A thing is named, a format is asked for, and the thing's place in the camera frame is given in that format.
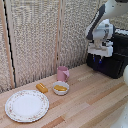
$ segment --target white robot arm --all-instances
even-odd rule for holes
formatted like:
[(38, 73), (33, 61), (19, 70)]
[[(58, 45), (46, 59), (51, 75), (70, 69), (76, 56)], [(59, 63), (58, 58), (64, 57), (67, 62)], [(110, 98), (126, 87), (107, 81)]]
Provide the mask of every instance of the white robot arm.
[(122, 15), (128, 11), (128, 0), (108, 0), (97, 11), (91, 24), (86, 29), (86, 38), (89, 43), (88, 53), (105, 57), (112, 56), (113, 42), (108, 41), (114, 32), (115, 27), (109, 23), (108, 18)]

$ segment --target black device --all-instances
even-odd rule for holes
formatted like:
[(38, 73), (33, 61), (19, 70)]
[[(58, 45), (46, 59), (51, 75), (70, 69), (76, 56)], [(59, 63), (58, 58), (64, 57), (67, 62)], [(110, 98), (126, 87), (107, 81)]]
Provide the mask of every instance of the black device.
[(116, 33), (111, 39), (113, 42), (113, 54), (111, 57), (103, 57), (88, 53), (86, 63), (95, 71), (117, 79), (123, 75), (128, 65), (128, 35)]

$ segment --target small bowl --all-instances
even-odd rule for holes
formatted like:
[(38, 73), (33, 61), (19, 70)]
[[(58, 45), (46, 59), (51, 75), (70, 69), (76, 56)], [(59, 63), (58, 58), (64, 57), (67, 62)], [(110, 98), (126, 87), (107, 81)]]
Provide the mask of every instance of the small bowl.
[[(66, 90), (66, 91), (58, 91), (58, 90), (54, 89), (54, 87), (55, 87), (56, 85), (66, 87), (67, 90)], [(57, 82), (53, 83), (53, 90), (54, 90), (54, 92), (55, 92), (57, 95), (65, 95), (65, 94), (68, 92), (68, 90), (69, 90), (69, 85), (68, 85), (67, 83), (65, 83), (65, 82), (57, 81)]]

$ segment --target pink cup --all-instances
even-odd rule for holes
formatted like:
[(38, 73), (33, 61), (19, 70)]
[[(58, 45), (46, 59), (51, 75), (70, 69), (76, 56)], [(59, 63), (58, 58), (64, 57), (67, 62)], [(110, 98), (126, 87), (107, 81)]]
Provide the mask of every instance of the pink cup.
[(57, 68), (57, 80), (66, 82), (69, 78), (69, 70), (65, 66), (59, 66)]

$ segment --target floral pattern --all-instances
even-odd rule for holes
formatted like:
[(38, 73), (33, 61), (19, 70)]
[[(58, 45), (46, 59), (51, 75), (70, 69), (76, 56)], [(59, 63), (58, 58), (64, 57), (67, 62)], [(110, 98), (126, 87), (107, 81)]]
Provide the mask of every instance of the floral pattern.
[[(35, 97), (38, 97), (40, 99), (40, 102), (42, 104), (40, 111), (35, 114), (32, 115), (31, 117), (24, 117), (24, 116), (20, 116), (17, 115), (14, 110), (13, 110), (13, 103), (20, 97), (24, 96), (24, 95), (32, 95)], [(47, 110), (49, 108), (49, 101), (47, 99), (47, 97), (39, 92), (39, 91), (35, 91), (35, 90), (23, 90), (23, 91), (19, 91), (15, 94), (13, 94), (6, 102), (5, 105), (5, 111), (6, 114), (13, 120), (17, 121), (17, 122), (32, 122), (32, 121), (36, 121), (38, 119), (40, 119), (41, 117), (43, 117)]]

